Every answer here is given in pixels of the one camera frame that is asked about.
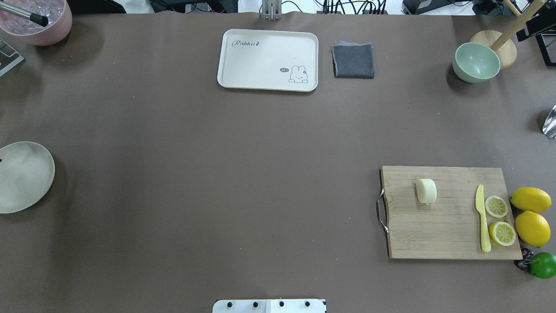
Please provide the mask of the white round plate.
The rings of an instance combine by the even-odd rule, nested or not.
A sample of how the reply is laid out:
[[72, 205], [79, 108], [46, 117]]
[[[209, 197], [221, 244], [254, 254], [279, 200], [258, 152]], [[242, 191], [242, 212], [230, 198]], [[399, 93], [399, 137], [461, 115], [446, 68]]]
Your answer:
[[0, 212], [20, 212], [41, 200], [55, 174], [50, 151], [32, 141], [19, 141], [0, 150]]

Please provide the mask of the cream rabbit tray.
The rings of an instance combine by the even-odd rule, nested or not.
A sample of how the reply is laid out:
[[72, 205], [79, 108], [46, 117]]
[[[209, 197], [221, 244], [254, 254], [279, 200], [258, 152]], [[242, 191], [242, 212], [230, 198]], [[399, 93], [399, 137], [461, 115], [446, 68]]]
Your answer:
[[318, 85], [318, 38], [308, 32], [227, 30], [217, 82], [231, 89], [314, 91]]

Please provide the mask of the white bun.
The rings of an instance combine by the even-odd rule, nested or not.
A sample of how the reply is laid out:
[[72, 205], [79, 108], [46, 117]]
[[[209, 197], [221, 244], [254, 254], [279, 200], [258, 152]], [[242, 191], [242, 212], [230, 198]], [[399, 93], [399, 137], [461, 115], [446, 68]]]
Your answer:
[[415, 182], [417, 200], [422, 204], [433, 204], [437, 200], [437, 187], [431, 179], [419, 179]]

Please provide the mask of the grey folded cloth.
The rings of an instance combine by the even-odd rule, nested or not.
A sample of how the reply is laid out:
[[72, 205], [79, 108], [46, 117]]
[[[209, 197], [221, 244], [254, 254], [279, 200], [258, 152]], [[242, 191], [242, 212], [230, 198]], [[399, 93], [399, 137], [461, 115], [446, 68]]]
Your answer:
[[338, 42], [331, 46], [334, 75], [337, 78], [373, 79], [374, 49], [371, 43]]

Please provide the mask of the wooden cutting board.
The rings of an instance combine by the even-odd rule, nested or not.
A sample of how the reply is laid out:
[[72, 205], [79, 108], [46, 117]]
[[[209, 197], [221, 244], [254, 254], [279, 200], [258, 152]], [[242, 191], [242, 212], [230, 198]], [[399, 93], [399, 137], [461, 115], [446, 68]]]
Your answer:
[[[437, 200], [417, 200], [415, 182], [431, 179]], [[475, 191], [484, 186], [484, 197], [508, 199], [500, 168], [440, 166], [382, 166], [381, 192], [384, 218], [379, 218], [387, 237], [388, 256], [398, 259], [518, 260], [518, 240], [509, 247], [492, 243], [492, 251], [480, 248], [479, 214]]]

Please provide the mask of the yellow plastic knife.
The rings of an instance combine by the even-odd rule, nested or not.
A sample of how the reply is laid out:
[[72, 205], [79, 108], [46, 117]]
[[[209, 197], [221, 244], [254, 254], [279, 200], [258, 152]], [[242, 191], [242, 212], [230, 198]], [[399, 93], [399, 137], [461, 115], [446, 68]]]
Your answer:
[[479, 184], [475, 191], [475, 209], [479, 214], [479, 242], [481, 250], [485, 253], [489, 253], [492, 251], [492, 245], [488, 232], [484, 200], [484, 186]]

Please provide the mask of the mint green bowl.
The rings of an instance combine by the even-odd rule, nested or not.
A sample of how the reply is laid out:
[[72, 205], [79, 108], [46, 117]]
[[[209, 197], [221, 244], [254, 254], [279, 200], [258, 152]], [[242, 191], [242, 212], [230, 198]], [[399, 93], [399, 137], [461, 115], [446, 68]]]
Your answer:
[[452, 68], [457, 77], [467, 83], [483, 83], [498, 75], [501, 63], [490, 47], [467, 42], [456, 49]]

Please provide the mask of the lemon half slice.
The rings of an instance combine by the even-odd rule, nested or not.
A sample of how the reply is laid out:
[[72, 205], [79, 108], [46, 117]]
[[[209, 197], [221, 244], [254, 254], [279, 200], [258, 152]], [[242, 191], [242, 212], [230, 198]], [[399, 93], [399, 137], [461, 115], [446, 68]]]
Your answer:
[[488, 233], [494, 243], [503, 247], [513, 245], [517, 237], [515, 229], [509, 223], [503, 221], [493, 222], [488, 226]]
[[508, 215], [509, 205], [499, 196], [489, 196], [484, 202], [485, 212], [495, 218], [504, 218]]

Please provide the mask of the wooden cup tree stand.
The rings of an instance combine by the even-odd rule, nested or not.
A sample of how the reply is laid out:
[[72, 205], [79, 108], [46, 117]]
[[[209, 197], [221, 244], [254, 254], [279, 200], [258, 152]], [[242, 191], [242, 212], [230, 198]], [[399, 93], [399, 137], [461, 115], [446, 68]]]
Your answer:
[[546, 0], [534, 0], [524, 12], [520, 12], [516, 6], [512, 5], [510, 0], [505, 0], [504, 3], [512, 10], [516, 16], [512, 26], [510, 26], [504, 33], [500, 33], [496, 30], [481, 30], [480, 32], [474, 34], [470, 42], [476, 42], [490, 47], [499, 58], [500, 68], [508, 69], [516, 61], [517, 49], [516, 44], [511, 40], [513, 34], [518, 32], [530, 20], [534, 14], [536, 14], [542, 6], [544, 6]]

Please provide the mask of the yellow lemon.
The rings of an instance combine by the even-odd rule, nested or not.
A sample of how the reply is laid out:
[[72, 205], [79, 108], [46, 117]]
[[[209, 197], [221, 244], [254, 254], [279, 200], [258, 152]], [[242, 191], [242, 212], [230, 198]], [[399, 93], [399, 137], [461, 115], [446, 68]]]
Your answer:
[[545, 212], [552, 205], [550, 195], [536, 187], [518, 188], [510, 195], [509, 200], [519, 210], [528, 210], [534, 213]]
[[515, 220], [516, 231], [522, 241], [533, 247], [542, 247], [551, 238], [551, 229], [544, 216], [526, 210], [519, 214]]

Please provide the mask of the steel rod black tip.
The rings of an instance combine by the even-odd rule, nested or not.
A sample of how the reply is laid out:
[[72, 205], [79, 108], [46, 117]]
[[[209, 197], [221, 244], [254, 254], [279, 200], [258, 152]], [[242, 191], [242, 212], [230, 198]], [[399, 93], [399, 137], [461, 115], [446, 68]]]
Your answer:
[[0, 2], [0, 10], [4, 12], [8, 12], [9, 14], [12, 14], [14, 16], [21, 17], [23, 19], [30, 20], [31, 22], [38, 24], [42, 27], [46, 27], [49, 24], [48, 17], [29, 12], [27, 10], [16, 7], [14, 5], [10, 5], [4, 1]]

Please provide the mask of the steel scoop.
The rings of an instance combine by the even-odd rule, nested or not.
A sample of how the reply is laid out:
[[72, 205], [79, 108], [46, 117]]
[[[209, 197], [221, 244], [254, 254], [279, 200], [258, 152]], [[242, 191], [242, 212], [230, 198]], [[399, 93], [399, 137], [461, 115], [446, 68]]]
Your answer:
[[556, 105], [548, 113], [541, 131], [548, 138], [556, 138]]

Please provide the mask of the pink bowl with ice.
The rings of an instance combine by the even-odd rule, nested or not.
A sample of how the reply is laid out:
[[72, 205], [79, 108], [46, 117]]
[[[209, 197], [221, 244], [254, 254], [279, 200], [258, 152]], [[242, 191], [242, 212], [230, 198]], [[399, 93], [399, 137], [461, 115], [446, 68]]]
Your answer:
[[1, 11], [1, 30], [35, 46], [48, 46], [62, 41], [72, 28], [72, 12], [66, 0], [2, 0], [48, 19], [47, 26]]

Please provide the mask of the green lime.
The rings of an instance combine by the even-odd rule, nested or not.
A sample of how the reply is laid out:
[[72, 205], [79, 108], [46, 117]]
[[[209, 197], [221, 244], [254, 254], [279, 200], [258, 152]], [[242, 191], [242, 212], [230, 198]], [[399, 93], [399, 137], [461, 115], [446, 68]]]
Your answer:
[[530, 262], [530, 273], [540, 279], [550, 279], [556, 275], [556, 256], [550, 252], [535, 254]]

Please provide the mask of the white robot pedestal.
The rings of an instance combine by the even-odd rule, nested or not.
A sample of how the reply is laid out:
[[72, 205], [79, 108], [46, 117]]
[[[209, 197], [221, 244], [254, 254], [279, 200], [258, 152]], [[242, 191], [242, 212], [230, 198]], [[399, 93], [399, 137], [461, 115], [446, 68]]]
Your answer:
[[324, 299], [217, 300], [213, 313], [326, 313]]

